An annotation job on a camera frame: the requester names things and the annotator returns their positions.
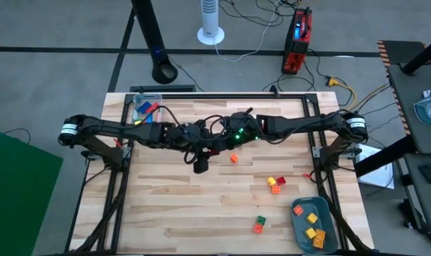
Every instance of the wooden table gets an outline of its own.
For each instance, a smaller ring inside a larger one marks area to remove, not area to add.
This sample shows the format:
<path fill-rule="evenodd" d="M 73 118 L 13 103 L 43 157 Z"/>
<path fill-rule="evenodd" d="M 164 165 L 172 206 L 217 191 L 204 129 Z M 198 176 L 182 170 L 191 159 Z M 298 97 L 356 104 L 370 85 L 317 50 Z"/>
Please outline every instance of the wooden table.
<path fill-rule="evenodd" d="M 322 113 L 339 108 L 334 92 L 316 94 Z M 119 121 L 124 96 L 107 94 L 101 118 Z M 303 117 L 300 100 L 164 100 L 164 104 L 180 122 L 230 115 L 249 107 L 254 107 L 252 114 Z M 171 121 L 165 112 L 164 121 Z M 326 138 L 330 144 L 336 134 L 326 132 Z M 112 138 L 103 140 L 114 146 Z M 234 152 L 238 164 L 230 162 L 232 151 L 224 151 L 210 159 L 209 171 L 198 175 L 183 162 L 182 153 L 135 144 L 117 252 L 302 253 L 294 238 L 290 205 L 296 198 L 317 196 L 315 184 L 303 177 L 313 169 L 307 134 L 294 134 L 277 146 L 255 141 Z M 340 164 L 353 168 L 348 160 Z M 93 161 L 87 178 L 102 168 L 101 161 Z M 334 175 L 342 215 L 360 239 L 373 247 L 355 173 L 337 170 Z M 71 250 L 84 242 L 101 219 L 109 176 L 106 171 L 85 186 Z M 271 194 L 269 176 L 285 177 L 281 194 Z M 252 231 L 258 215 L 267 219 L 261 235 Z"/>

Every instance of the metal frame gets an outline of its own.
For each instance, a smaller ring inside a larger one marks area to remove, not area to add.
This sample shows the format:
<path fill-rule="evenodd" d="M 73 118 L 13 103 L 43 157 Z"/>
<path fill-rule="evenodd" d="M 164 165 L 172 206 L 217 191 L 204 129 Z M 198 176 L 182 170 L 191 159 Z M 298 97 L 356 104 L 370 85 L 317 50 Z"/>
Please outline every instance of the metal frame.
<path fill-rule="evenodd" d="M 133 100 L 133 95 L 134 94 L 125 95 L 124 107 L 122 109 L 121 122 L 127 122 L 127 113 L 128 113 L 129 105 Z M 214 98 L 219 98 L 219 99 L 276 99 L 276 98 L 295 99 L 295 100 L 301 100 L 302 101 L 302 106 L 304 109 L 304 116 L 305 117 L 311 116 L 310 111 L 309 111 L 309 103 L 312 104 L 312 107 L 314 108 L 314 111 L 315 111 L 315 115 L 321 114 L 316 94 L 310 94 L 310 93 L 309 94 L 284 94 L 284 95 L 249 94 L 249 93 L 245 93 L 245 94 L 192 93 L 192 94 L 182 94 L 182 95 L 181 94 L 163 94 L 162 98 L 163 99 L 214 99 Z M 316 146 L 314 134 L 309 132 L 308 136 L 309 136 L 309 149 L 310 149 L 310 151 L 312 151 L 312 147 Z M 326 143 L 326 137 L 324 135 L 324 132 L 319 132 L 319 138 L 320 138 L 321 145 L 326 146 L 327 143 Z M 129 141 L 129 146 L 133 147 L 133 141 Z M 318 158 L 316 158 L 313 154 L 311 154 L 311 157 L 312 157 L 312 163 L 314 165 L 314 168 L 316 169 Z M 114 189 L 115 189 L 115 184 L 116 184 L 117 172 L 112 171 L 112 173 L 111 173 L 110 181 L 108 183 L 107 197 L 105 199 L 105 207 L 104 207 L 103 217 L 102 217 L 102 220 L 97 225 L 97 227 L 95 228 L 95 230 L 97 230 L 98 228 L 99 229 L 101 228 L 102 231 L 101 231 L 101 233 L 97 234 L 98 235 L 97 236 L 98 242 L 97 242 L 96 250 L 94 250 L 94 251 L 81 251 L 81 250 L 80 251 L 79 250 L 69 251 L 70 242 L 72 240 L 73 231 L 75 229 L 76 218 L 78 216 L 78 210 L 79 210 L 79 205 L 81 202 L 81 197 L 83 196 L 84 187 L 81 188 L 80 196 L 78 199 L 78 207 L 76 208 L 75 215 L 73 216 L 73 223 L 72 223 L 69 235 L 68 235 L 68 241 L 67 241 L 67 245 L 65 247 L 64 255 L 116 255 L 117 254 L 117 243 L 119 242 L 119 232 L 120 232 L 121 223 L 122 223 L 122 211 L 124 208 L 124 197 L 125 197 L 125 194 L 127 192 L 127 182 L 128 182 L 128 178 L 129 178 L 128 176 L 129 176 L 129 168 L 130 168 L 130 159 L 131 158 L 129 156 L 125 161 L 125 165 L 123 166 L 124 168 L 122 169 L 123 174 L 122 174 L 121 186 L 119 188 L 119 193 L 116 197 L 116 198 L 119 198 L 119 202 L 115 206 L 114 206 L 114 204 L 116 202 L 112 201 L 112 199 L 113 199 L 113 194 L 114 194 Z M 317 172 L 316 175 L 319 175 L 320 179 L 321 179 L 321 173 L 320 172 Z M 337 211 L 341 212 L 339 197 L 337 196 L 337 189 L 336 189 L 336 183 L 334 180 L 334 175 L 332 174 L 332 172 L 329 172 L 328 175 L 329 175 L 329 177 L 328 177 L 329 189 L 331 191 L 331 200 L 334 203 L 334 205 L 336 206 Z M 116 217 L 115 217 L 114 230 L 113 230 L 113 234 L 112 234 L 112 240 L 111 240 L 110 248 L 107 250 L 107 249 L 105 249 L 106 232 L 107 232 L 108 220 L 112 217 L 112 215 L 114 213 L 113 208 L 112 208 L 113 206 L 115 207 Z M 348 250 L 347 238 L 338 225 L 337 225 L 337 228 L 338 228 L 338 232 L 339 232 L 339 240 L 341 242 L 341 249 L 342 250 Z"/>

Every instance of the gray floor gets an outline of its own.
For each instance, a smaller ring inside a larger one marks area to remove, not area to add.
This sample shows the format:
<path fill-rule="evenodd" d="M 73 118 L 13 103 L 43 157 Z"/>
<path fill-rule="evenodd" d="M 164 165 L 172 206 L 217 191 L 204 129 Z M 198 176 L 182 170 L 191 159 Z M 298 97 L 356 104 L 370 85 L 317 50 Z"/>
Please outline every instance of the gray floor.
<path fill-rule="evenodd" d="M 314 50 L 376 52 L 377 40 L 431 42 L 431 0 L 406 4 L 402 0 L 303 2 L 303 6 L 308 5 L 314 11 L 311 44 Z M 233 13 L 226 3 L 224 6 Z M 237 0 L 236 6 L 246 15 L 270 19 L 270 14 L 258 11 L 253 1 Z M 201 24 L 198 0 L 154 0 L 154 8 L 167 48 L 211 48 L 196 40 Z M 0 0 L 0 46 L 118 48 L 130 9 L 127 0 Z M 286 18 L 281 26 L 270 28 L 262 49 L 282 50 L 288 24 L 289 18 Z M 220 25 L 226 32 L 220 45 L 222 49 L 255 49 L 263 30 L 248 21 L 227 17 L 223 12 Z M 129 47 L 145 47 L 137 24 Z M 63 251 L 83 180 L 80 149 L 63 148 L 56 142 L 62 122 L 77 113 L 100 115 L 116 57 L 114 54 L 0 53 L 0 131 L 27 128 L 32 134 L 32 145 L 65 159 L 35 255 Z M 261 91 L 280 75 L 280 57 L 250 56 L 239 63 L 228 63 L 212 55 L 171 57 L 205 91 Z M 316 61 L 316 58 L 307 58 L 317 90 L 335 90 L 339 101 L 346 101 L 346 91 L 324 85 L 324 79 L 316 74 Z M 379 58 L 322 58 L 320 70 L 343 78 L 359 97 L 387 81 Z M 116 92 L 126 92 L 133 85 L 156 85 L 150 72 L 148 55 L 126 55 Z M 311 79 L 305 70 L 298 76 Z M 191 80 L 182 72 L 173 82 L 189 83 Z M 309 85 L 290 79 L 283 81 L 281 87 L 303 91 Z M 361 112 L 391 102 L 391 91 L 385 91 Z M 369 127 L 374 128 L 397 114 L 395 107 L 389 107 L 381 114 L 366 118 Z M 388 145 L 403 137 L 404 132 L 400 121 L 394 119 L 371 136 Z M 431 244 L 414 230 L 402 227 L 397 201 L 367 199 L 364 203 L 377 249 L 431 255 Z"/>

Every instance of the white tower fan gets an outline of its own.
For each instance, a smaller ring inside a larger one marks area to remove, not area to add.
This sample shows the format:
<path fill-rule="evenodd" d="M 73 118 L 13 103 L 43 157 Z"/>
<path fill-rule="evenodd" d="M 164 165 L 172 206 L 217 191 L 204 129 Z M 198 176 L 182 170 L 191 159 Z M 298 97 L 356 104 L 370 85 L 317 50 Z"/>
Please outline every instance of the white tower fan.
<path fill-rule="evenodd" d="M 200 0 L 200 2 L 203 27 L 198 30 L 196 36 L 203 44 L 214 46 L 225 37 L 225 32 L 218 26 L 218 0 Z"/>

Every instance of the plastic container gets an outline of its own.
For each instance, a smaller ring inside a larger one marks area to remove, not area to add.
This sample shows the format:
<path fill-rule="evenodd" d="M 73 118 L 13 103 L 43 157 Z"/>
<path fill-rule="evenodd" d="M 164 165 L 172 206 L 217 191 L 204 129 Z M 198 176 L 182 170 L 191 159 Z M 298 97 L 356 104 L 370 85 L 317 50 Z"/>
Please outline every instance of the plastic container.
<path fill-rule="evenodd" d="M 293 208 L 297 205 L 300 205 L 304 210 L 304 212 L 299 216 L 296 216 L 293 212 Z M 303 252 L 307 254 L 321 255 L 331 254 L 337 250 L 339 243 L 337 242 L 331 212 L 329 211 L 328 203 L 322 197 L 315 196 L 298 198 L 293 202 L 290 212 L 292 214 L 296 241 Z M 318 220 L 316 220 L 314 224 L 310 224 L 306 220 L 306 217 L 310 213 L 314 213 L 318 217 Z M 312 246 L 312 239 L 307 238 L 304 233 L 308 228 L 320 229 L 326 232 L 323 249 Z"/>
<path fill-rule="evenodd" d="M 134 110 L 132 115 L 132 124 L 139 120 L 143 122 L 148 116 L 149 113 L 141 113 L 138 111 L 139 108 L 143 106 L 143 104 L 149 103 L 150 105 L 162 105 L 162 98 L 159 93 L 139 93 L 133 97 L 133 101 Z M 155 111 L 152 115 L 152 118 L 145 120 L 145 122 L 161 122 L 161 111 L 162 109 Z"/>

